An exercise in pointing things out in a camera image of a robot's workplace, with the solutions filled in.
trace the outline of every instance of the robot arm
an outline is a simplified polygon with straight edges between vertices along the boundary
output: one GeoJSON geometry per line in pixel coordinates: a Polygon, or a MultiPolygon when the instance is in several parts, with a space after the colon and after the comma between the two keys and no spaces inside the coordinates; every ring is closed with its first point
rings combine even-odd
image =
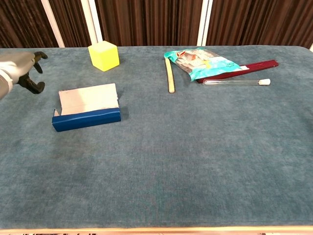
{"type": "Polygon", "coordinates": [[[37,72],[43,73],[38,61],[48,58],[43,52],[16,52],[0,55],[0,99],[7,95],[14,84],[20,84],[34,94],[41,93],[44,82],[34,83],[29,78],[29,71],[34,66],[37,72]]]}

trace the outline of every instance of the snack bag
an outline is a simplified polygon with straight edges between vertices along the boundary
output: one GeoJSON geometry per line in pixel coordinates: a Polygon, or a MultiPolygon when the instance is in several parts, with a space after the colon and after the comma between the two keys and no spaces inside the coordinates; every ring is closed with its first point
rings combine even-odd
{"type": "Polygon", "coordinates": [[[234,62],[201,48],[169,51],[164,57],[189,73],[191,81],[240,70],[240,66],[234,62]]]}

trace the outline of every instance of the yellow foam block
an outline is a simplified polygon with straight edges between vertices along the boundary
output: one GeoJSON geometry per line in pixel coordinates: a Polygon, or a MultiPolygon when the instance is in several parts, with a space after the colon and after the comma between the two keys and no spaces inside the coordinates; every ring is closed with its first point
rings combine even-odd
{"type": "Polygon", "coordinates": [[[117,46],[107,41],[88,47],[91,62],[96,68],[107,71],[119,65],[117,46]]]}

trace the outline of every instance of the table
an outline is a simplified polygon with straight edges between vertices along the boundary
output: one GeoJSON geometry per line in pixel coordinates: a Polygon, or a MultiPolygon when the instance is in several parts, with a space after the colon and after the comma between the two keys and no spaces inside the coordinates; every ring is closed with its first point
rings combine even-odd
{"type": "Polygon", "coordinates": [[[183,48],[119,47],[108,72],[87,48],[0,49],[49,56],[30,72],[43,93],[16,85],[0,101],[2,232],[313,231],[313,54],[207,47],[280,65],[238,77],[268,87],[205,87],[173,65],[169,94],[163,54],[183,48]],[[58,91],[112,82],[121,122],[53,129],[58,91]]]}

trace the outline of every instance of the brown curtain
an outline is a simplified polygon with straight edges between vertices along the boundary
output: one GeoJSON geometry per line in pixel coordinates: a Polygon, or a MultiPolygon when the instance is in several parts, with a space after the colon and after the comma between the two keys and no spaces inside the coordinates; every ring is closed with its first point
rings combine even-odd
{"type": "Polygon", "coordinates": [[[80,0],[49,0],[65,47],[91,45],[80,0]]]}
{"type": "Polygon", "coordinates": [[[40,0],[0,0],[0,47],[58,47],[40,0]]]}
{"type": "Polygon", "coordinates": [[[207,45],[313,43],[313,0],[214,0],[207,45]]]}
{"type": "Polygon", "coordinates": [[[118,46],[196,45],[202,0],[96,0],[102,34],[118,46]]]}

